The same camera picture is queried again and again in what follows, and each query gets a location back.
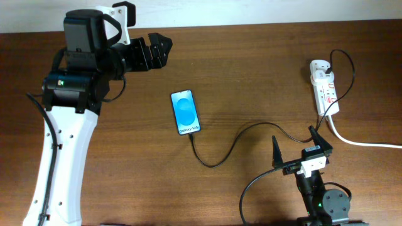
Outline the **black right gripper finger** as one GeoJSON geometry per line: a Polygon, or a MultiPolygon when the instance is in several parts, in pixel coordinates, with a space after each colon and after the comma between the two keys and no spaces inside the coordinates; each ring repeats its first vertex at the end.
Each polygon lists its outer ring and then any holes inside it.
{"type": "Polygon", "coordinates": [[[283,165],[283,158],[281,155],[281,151],[276,140],[275,136],[272,136],[272,143],[273,143],[273,159],[272,159],[272,166],[282,166],[283,165]]]}
{"type": "Polygon", "coordinates": [[[308,129],[314,144],[320,146],[323,154],[332,154],[333,147],[317,132],[317,130],[313,126],[310,126],[308,129]]]}

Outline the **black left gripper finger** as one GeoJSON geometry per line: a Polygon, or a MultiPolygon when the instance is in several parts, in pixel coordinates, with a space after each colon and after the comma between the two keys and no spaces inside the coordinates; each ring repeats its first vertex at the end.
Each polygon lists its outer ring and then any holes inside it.
{"type": "Polygon", "coordinates": [[[159,33],[149,33],[148,38],[151,42],[151,54],[153,57],[167,58],[173,47],[172,39],[159,33]]]}
{"type": "Polygon", "coordinates": [[[151,47],[152,68],[163,68],[165,66],[165,53],[160,45],[151,47]]]}

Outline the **blue Galaxy smartphone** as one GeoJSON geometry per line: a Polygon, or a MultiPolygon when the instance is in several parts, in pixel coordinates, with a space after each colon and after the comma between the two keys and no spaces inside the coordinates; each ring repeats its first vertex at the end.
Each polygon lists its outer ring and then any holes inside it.
{"type": "Polygon", "coordinates": [[[170,97],[179,135],[199,132],[201,126],[192,91],[174,92],[170,97]]]}

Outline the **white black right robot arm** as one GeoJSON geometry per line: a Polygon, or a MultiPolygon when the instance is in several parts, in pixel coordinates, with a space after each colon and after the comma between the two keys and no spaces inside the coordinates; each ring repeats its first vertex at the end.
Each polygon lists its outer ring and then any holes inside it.
{"type": "Polygon", "coordinates": [[[320,170],[329,164],[333,147],[312,127],[309,127],[314,146],[301,151],[301,158],[284,162],[275,137],[273,168],[284,175],[294,175],[308,215],[299,217],[297,225],[342,225],[349,222],[351,192],[332,182],[336,189],[326,189],[320,170]]]}

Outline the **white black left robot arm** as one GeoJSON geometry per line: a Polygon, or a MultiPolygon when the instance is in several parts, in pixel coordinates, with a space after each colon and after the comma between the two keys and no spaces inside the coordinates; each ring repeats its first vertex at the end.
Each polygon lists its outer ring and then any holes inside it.
{"type": "Polygon", "coordinates": [[[42,93],[31,101],[45,121],[43,151],[33,201],[24,225],[80,225],[85,160],[110,82],[128,72],[166,65],[170,38],[151,33],[130,38],[133,4],[69,11],[66,45],[55,55],[42,93]]]}

